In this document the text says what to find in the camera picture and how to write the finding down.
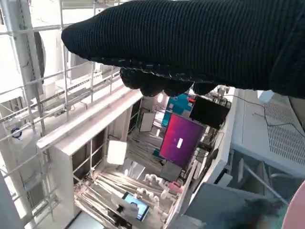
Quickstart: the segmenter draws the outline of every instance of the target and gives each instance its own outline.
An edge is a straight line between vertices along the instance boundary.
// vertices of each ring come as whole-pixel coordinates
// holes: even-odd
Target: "tablet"
[[[139,221],[143,221],[148,213],[149,206],[147,204],[145,204],[144,202],[142,202],[141,200],[133,197],[133,195],[130,194],[129,192],[126,192],[122,198],[126,202],[128,202],[130,204],[134,204],[138,207],[139,210],[138,210],[137,219]]]

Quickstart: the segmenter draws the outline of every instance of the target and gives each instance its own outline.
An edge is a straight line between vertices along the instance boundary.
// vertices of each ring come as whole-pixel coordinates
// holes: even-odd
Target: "ventilation grille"
[[[268,127],[270,151],[305,166],[305,144],[296,131],[279,126]]]
[[[280,94],[275,93],[272,96],[271,102],[277,102],[280,103],[282,105],[286,105],[286,106],[290,106],[290,102],[287,96],[282,96]]]
[[[279,106],[273,103],[266,103],[265,111],[266,116],[276,119],[281,123],[295,123],[290,109],[284,106]]]

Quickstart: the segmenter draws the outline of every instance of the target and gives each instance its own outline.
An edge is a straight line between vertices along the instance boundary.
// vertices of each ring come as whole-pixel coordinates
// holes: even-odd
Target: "pink screen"
[[[202,131],[201,125],[172,113],[160,155],[185,168],[202,136]]]

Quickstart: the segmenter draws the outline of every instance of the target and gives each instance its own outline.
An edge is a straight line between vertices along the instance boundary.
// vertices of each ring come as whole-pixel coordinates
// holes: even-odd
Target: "black cable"
[[[243,98],[241,98],[241,97],[239,97],[239,96],[237,96],[237,95],[234,95],[234,94],[227,94],[227,95],[224,95],[224,96],[233,96],[233,97],[236,97],[236,98],[239,98],[239,99],[245,101],[246,103],[254,104],[254,105],[257,105],[257,106],[262,107],[263,110],[264,110],[264,120],[266,121],[267,126],[269,126],[269,127],[274,127],[274,126],[291,125],[291,126],[293,126],[293,127],[297,130],[297,132],[298,132],[303,138],[305,138],[305,136],[296,128],[296,126],[295,126],[293,123],[269,124],[269,123],[268,123],[268,120],[267,120],[267,116],[266,116],[266,109],[265,109],[265,107],[264,107],[263,105],[257,104],[257,103],[253,103],[253,102],[250,102],[250,101],[247,101],[246,99],[243,99]]]

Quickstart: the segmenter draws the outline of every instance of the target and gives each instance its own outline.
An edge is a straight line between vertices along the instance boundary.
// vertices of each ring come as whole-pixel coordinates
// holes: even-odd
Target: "computer monitor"
[[[160,148],[160,156],[186,168],[203,133],[203,126],[172,113]]]
[[[143,221],[148,213],[149,206],[147,204],[145,204],[144,202],[140,201],[139,199],[133,197],[133,195],[130,194],[129,192],[126,192],[124,194],[123,199],[126,202],[128,202],[130,204],[134,204],[138,207],[139,211],[138,211],[137,219],[139,221]]]
[[[228,113],[229,108],[197,96],[190,118],[219,130]]]

